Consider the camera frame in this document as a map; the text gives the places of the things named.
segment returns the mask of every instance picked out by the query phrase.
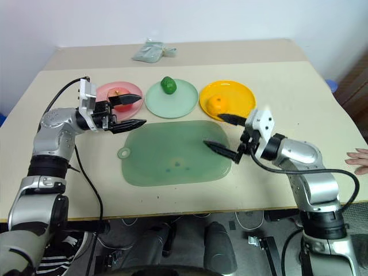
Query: beige table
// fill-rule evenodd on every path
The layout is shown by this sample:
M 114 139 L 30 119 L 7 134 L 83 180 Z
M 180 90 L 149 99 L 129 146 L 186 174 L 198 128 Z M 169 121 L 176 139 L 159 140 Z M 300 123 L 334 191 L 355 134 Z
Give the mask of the beige table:
M 139 45 L 66 48 L 57 51 L 0 128 L 0 219 L 6 221 L 21 179 L 26 176 L 38 121 L 53 96 L 67 82 L 89 75 L 98 86 L 112 81 L 129 81 L 144 93 L 169 75 L 191 82 L 198 91 L 219 79 L 247 85 L 258 107 L 268 105 L 275 119 L 274 132 L 317 145 L 329 168 L 353 171 L 345 164 L 346 152 L 367 144 L 329 87 L 289 40 L 237 41 L 175 44 L 176 58 L 156 64 L 134 62 L 130 57 Z M 55 107 L 76 107 L 77 85 L 68 89 Z M 199 105 L 187 116 L 165 120 L 145 106 L 135 118 L 147 123 L 211 120 Z M 218 122 L 231 147 L 239 144 L 242 127 Z M 85 133 L 78 136 L 85 170 L 95 183 L 105 207 L 105 217 L 155 214 L 219 212 L 228 210 L 275 209 L 295 206 L 288 179 L 262 170 L 244 156 L 218 181 L 184 185 L 135 187 L 125 182 L 117 151 L 127 133 Z M 75 157 L 71 164 L 78 167 Z M 353 190 L 350 178 L 336 175 L 340 199 L 346 202 Z M 368 200 L 367 176 L 359 177 L 357 201 Z M 96 218 L 98 203 L 87 182 L 73 171 L 67 174 L 66 195 L 71 220 Z

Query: finger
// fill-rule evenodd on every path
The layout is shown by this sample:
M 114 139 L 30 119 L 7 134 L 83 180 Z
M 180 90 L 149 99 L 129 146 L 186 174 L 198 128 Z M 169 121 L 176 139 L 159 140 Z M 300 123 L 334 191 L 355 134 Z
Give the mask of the finger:
M 355 171 L 355 174 L 362 175 L 362 174 L 368 174 L 368 167 L 360 167 Z
M 345 162 L 349 165 L 368 166 L 368 159 L 346 159 Z
M 361 152 L 363 154 L 368 154 L 368 149 L 364 149 L 364 148 L 356 148 L 356 151 Z
M 360 152 L 347 152 L 346 154 L 352 158 L 368 159 L 368 154 L 362 154 Z

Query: person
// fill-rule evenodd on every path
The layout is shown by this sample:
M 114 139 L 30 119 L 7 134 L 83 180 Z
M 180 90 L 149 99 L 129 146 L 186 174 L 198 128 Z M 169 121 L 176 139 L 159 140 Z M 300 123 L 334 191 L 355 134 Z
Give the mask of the person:
M 351 159 L 346 159 L 345 162 L 349 165 L 360 166 L 355 170 L 356 175 L 368 174 L 368 149 L 356 148 L 357 152 L 347 152 L 347 156 Z
M 87 232 L 57 232 L 45 249 L 36 275 L 64 276 L 72 262 L 85 253 L 82 249 L 87 240 Z

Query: lime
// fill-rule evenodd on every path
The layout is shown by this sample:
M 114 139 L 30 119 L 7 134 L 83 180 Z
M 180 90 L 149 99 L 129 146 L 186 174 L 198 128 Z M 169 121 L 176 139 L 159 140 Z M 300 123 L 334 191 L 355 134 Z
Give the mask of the lime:
M 166 94 L 172 94 L 176 91 L 177 84 L 172 78 L 170 78 L 169 76 L 165 76 L 161 80 L 161 87 Z

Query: black cable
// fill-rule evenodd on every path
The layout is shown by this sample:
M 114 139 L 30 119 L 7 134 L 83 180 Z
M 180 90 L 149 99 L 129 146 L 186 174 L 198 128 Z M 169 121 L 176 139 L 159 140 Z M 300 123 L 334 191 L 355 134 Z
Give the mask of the black cable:
M 68 83 L 67 85 L 65 85 L 63 88 L 61 88 L 60 89 L 60 91 L 59 92 L 57 92 L 57 94 L 54 96 L 54 98 L 51 100 L 51 102 L 48 104 L 48 106 L 46 107 L 46 109 L 45 109 L 45 112 L 44 112 L 44 114 L 46 113 L 46 112 L 49 112 L 50 111 L 50 108 L 54 105 L 54 103 L 56 102 L 56 100 L 60 97 L 60 95 L 65 91 L 65 90 L 67 90 L 68 89 L 68 87 L 69 86 L 71 86 L 71 85 L 73 85 L 74 83 L 76 83 L 76 82 L 79 82 L 79 81 L 81 81 L 81 79 L 85 79 L 85 80 L 87 80 L 88 82 L 90 81 L 90 77 L 89 76 L 84 76 L 83 78 L 78 78 L 78 79 L 74 79 L 74 80 L 72 80 L 70 83 Z
M 349 171 L 344 171 L 344 170 L 339 170 L 336 168 L 320 168 L 318 170 L 304 170 L 304 171 L 289 171 L 289 170 L 277 170 L 274 168 L 269 168 L 267 166 L 265 166 L 264 164 L 262 164 L 256 157 L 254 154 L 254 149 L 251 147 L 250 148 L 250 154 L 251 157 L 253 159 L 253 161 L 261 168 L 263 168 L 266 171 L 269 171 L 271 173 L 276 173 L 276 174 L 322 174 L 322 173 L 337 173 L 337 174 L 344 174 L 347 175 L 348 177 L 351 177 L 352 180 L 354 180 L 354 192 L 352 193 L 351 197 L 349 198 L 349 200 L 346 202 L 346 204 L 341 208 L 341 212 L 344 212 L 350 205 L 351 203 L 356 199 L 358 193 L 359 193 L 359 180 L 357 179 L 357 177 L 352 174 Z
M 282 272 L 282 276 L 286 276 L 286 272 L 285 272 L 285 256 L 286 256 L 286 249 L 288 248 L 288 245 L 290 243 L 290 241 L 292 240 L 292 238 L 297 235 L 298 233 L 300 233 L 301 231 L 303 231 L 303 228 L 295 230 L 293 233 L 291 233 L 285 243 L 283 244 L 282 247 L 282 254 L 281 254 L 281 272 Z
M 93 185 L 92 181 L 90 180 L 90 178 L 88 177 L 88 175 L 86 174 L 86 172 L 85 172 L 85 170 L 82 166 L 82 162 L 81 162 L 81 159 L 79 157 L 79 152 L 78 152 L 78 149 L 76 148 L 76 145 L 74 145 L 74 150 L 75 150 L 75 154 L 76 154 L 76 159 L 78 160 L 79 168 L 82 171 L 82 174 L 85 176 L 86 180 L 88 181 L 89 185 L 91 186 L 93 192 L 95 193 L 95 195 L 98 199 L 98 203 L 99 203 L 98 226 L 97 226 L 97 231 L 95 232 L 95 236 L 94 236 L 94 240 L 93 240 L 93 244 L 92 244 L 92 249 L 91 249 L 91 254 L 90 254 L 90 258 L 88 260 L 88 265 L 87 265 L 87 270 L 86 270 L 86 276 L 89 276 L 90 269 L 91 269 L 91 264 L 92 264 L 92 260 L 93 260 L 93 254 L 94 254 L 94 250 L 96 248 L 96 243 L 97 243 L 97 239 L 98 239 L 99 230 L 101 229 L 101 225 L 102 225 L 102 217 L 104 216 L 104 205 L 102 203 L 102 199 L 99 196 L 95 186 Z

